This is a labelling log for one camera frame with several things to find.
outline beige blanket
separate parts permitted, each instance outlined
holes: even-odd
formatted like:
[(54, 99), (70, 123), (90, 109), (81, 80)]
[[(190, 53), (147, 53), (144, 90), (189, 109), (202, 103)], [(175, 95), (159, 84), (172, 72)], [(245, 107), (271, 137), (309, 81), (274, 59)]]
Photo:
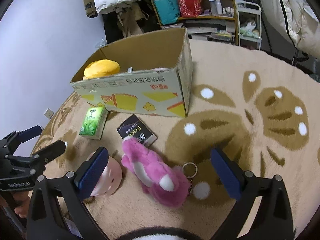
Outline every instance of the beige blanket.
[[(183, 228), (210, 238), (234, 204), (209, 160), (208, 150), (220, 145), (242, 169), (283, 177), (299, 234), (320, 204), (320, 84), (261, 51), (193, 40), (190, 46), (194, 76), (188, 117), (139, 118), (158, 136), (151, 148), (169, 165), (197, 164), (193, 194), (180, 209), (167, 208), (151, 201), (123, 168), (120, 188), (110, 197), (97, 197), (87, 205), (89, 211), (110, 238), (148, 226)], [(121, 160), (116, 128), (130, 114), (112, 113), (96, 141), (78, 135), (88, 107), (73, 93), (46, 126), (34, 152), (58, 139), (68, 142), (64, 155), (47, 165), (48, 178), (75, 171), (99, 146)], [(258, 205), (241, 234), (250, 228)]]

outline human hand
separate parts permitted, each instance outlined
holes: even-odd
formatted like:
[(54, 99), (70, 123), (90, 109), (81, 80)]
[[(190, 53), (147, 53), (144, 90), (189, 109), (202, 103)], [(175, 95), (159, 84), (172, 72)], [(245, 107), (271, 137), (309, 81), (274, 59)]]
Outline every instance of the human hand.
[[(13, 199), (19, 203), (20, 206), (14, 209), (14, 212), (21, 218), (26, 218), (28, 215), (30, 198), (28, 196), (28, 191), (15, 192), (12, 194)], [(3, 197), (0, 196), (0, 206), (7, 207), (8, 204)]]

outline yellow plush toy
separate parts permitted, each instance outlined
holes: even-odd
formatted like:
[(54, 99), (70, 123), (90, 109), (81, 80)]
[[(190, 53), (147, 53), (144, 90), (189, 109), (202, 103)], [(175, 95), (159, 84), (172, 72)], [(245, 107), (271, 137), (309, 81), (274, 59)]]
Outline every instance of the yellow plush toy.
[(112, 60), (102, 59), (90, 63), (84, 70), (83, 79), (113, 75), (120, 72), (120, 65)]

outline black package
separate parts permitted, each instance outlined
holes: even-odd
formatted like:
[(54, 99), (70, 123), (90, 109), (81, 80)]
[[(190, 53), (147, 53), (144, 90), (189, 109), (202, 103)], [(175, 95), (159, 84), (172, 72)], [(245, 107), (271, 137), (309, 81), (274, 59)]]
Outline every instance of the black package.
[(151, 132), (143, 122), (135, 115), (131, 115), (118, 128), (118, 133), (122, 138), (133, 136), (145, 147), (149, 147), (157, 137)]

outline key ring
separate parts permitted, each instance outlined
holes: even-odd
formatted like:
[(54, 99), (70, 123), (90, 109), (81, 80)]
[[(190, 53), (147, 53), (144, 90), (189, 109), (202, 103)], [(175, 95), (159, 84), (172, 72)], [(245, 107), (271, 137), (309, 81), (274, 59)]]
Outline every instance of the key ring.
[(192, 163), (192, 162), (190, 162), (190, 163), (185, 163), (183, 166), (182, 166), (182, 172), (183, 172), (183, 174), (184, 174), (184, 167), (185, 166), (187, 166), (188, 164), (192, 164), (193, 166), (195, 166), (196, 167), (196, 172), (195, 172), (195, 174), (193, 174), (192, 176), (188, 176), (187, 177), (187, 179), (191, 182), (192, 181), (192, 179), (197, 175), (197, 173), (198, 173), (198, 167), (197, 167), (197, 165), (195, 164), (195, 163)]

